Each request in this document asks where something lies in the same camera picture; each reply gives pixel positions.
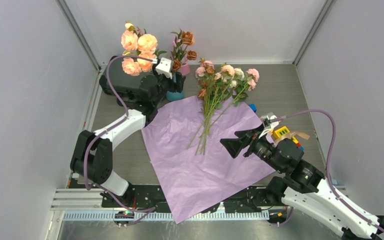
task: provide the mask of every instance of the purple cloth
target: purple cloth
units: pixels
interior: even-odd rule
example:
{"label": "purple cloth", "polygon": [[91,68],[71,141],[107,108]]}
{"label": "purple cloth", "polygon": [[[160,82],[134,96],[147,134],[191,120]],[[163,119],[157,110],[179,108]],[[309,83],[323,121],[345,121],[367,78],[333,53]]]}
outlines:
{"label": "purple cloth", "polygon": [[142,129],[146,150],[177,224],[274,172],[254,154],[243,157],[246,149],[233,159],[220,143],[222,138],[235,138],[235,131],[261,125],[244,102],[231,106],[211,127],[205,155],[195,155],[202,129],[186,149],[204,119],[201,108],[196,96],[170,102]]}

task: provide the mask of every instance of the pink rose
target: pink rose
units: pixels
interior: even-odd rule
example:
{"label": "pink rose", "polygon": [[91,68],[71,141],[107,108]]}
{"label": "pink rose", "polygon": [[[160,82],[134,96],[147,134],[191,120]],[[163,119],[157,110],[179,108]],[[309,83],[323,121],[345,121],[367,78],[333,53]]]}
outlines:
{"label": "pink rose", "polygon": [[123,71],[132,76],[139,76],[141,73],[141,66],[139,66],[139,62],[134,61],[132,58],[128,57],[123,60],[121,63],[121,66],[123,67]]}
{"label": "pink rose", "polygon": [[157,38],[151,34],[143,34],[137,40],[137,49],[142,53],[154,53],[157,46]]}
{"label": "pink rose", "polygon": [[221,77],[222,77],[222,74],[221,74],[220,72],[217,72],[217,73],[214,75],[214,80],[219,80]]}
{"label": "pink rose", "polygon": [[230,76],[235,75],[235,69],[231,65],[224,65],[221,67],[222,72],[227,72],[229,73]]}
{"label": "pink rose", "polygon": [[254,90],[257,86],[257,83],[254,81],[254,78],[251,78],[251,80],[249,80],[248,82],[248,91],[251,91],[251,90]]}
{"label": "pink rose", "polygon": [[195,77],[196,78],[204,77],[204,75],[205,75],[205,67],[203,66],[198,67],[195,71]]}
{"label": "pink rose", "polygon": [[201,67],[205,67],[205,66],[214,67],[214,63],[212,61],[209,61],[209,60],[201,62]]}
{"label": "pink rose", "polygon": [[260,74],[259,72],[255,69],[255,68],[251,68],[251,69],[248,69],[248,71],[246,71],[249,75],[252,75],[255,82],[258,82],[258,79],[260,78]]}
{"label": "pink rose", "polygon": [[132,31],[126,30],[123,35],[121,35],[121,45],[128,51],[136,50],[138,48],[138,35]]}
{"label": "pink rose", "polygon": [[[144,57],[147,59],[154,59],[156,56],[155,54],[151,52],[142,52],[139,54],[139,57]],[[151,61],[143,60],[143,59],[137,59],[137,62],[139,63],[139,67],[142,69],[144,72],[149,72],[152,69],[153,63]]]}

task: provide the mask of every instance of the tan ribbon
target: tan ribbon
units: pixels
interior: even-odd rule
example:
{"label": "tan ribbon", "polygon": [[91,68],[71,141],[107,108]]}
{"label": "tan ribbon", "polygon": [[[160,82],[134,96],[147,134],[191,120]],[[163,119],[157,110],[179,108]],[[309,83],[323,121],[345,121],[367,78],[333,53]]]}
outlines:
{"label": "tan ribbon", "polygon": [[301,138],[303,138],[305,140],[308,140],[310,138],[310,136],[307,133],[305,133],[305,132],[302,132],[302,131],[290,131],[288,133],[285,133],[284,135],[282,135],[278,139],[274,140],[274,144],[277,145],[280,141],[282,141],[284,139],[290,139],[290,138],[295,137],[295,136],[300,136]]}

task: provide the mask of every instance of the white wall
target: white wall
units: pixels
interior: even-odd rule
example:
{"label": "white wall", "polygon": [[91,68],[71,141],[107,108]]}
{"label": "white wall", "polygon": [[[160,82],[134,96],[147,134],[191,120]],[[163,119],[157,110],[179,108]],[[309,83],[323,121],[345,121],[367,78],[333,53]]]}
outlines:
{"label": "white wall", "polygon": [[54,0],[0,1],[0,240],[41,240],[96,71]]}
{"label": "white wall", "polygon": [[[337,1],[298,65],[309,108],[337,124],[333,176],[351,199],[384,215],[384,1]],[[313,115],[324,153],[329,120]]]}
{"label": "white wall", "polygon": [[67,0],[97,58],[121,54],[125,21],[170,50],[179,27],[198,56],[213,62],[291,63],[325,0]]}

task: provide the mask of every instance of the brown flower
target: brown flower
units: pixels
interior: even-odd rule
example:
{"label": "brown flower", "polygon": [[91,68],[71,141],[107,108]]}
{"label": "brown flower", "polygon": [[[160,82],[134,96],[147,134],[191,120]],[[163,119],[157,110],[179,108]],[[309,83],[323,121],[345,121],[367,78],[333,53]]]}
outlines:
{"label": "brown flower", "polygon": [[199,99],[204,99],[204,96],[205,96],[206,93],[207,93],[207,89],[206,88],[202,88],[201,90],[199,90],[197,97]]}
{"label": "brown flower", "polygon": [[214,73],[214,67],[210,66],[210,65],[205,65],[205,71],[209,74],[213,74]]}
{"label": "brown flower", "polygon": [[181,42],[186,45],[194,45],[195,38],[194,34],[190,31],[184,31],[181,34]]}
{"label": "brown flower", "polygon": [[191,60],[191,61],[196,60],[197,59],[197,52],[196,51],[192,51],[192,50],[187,51],[186,58],[188,60]]}
{"label": "brown flower", "polygon": [[171,72],[176,72],[177,70],[179,70],[180,68],[182,67],[182,63],[179,61],[179,60],[177,60],[177,59],[175,59],[174,61],[173,61],[173,67],[171,68]]}

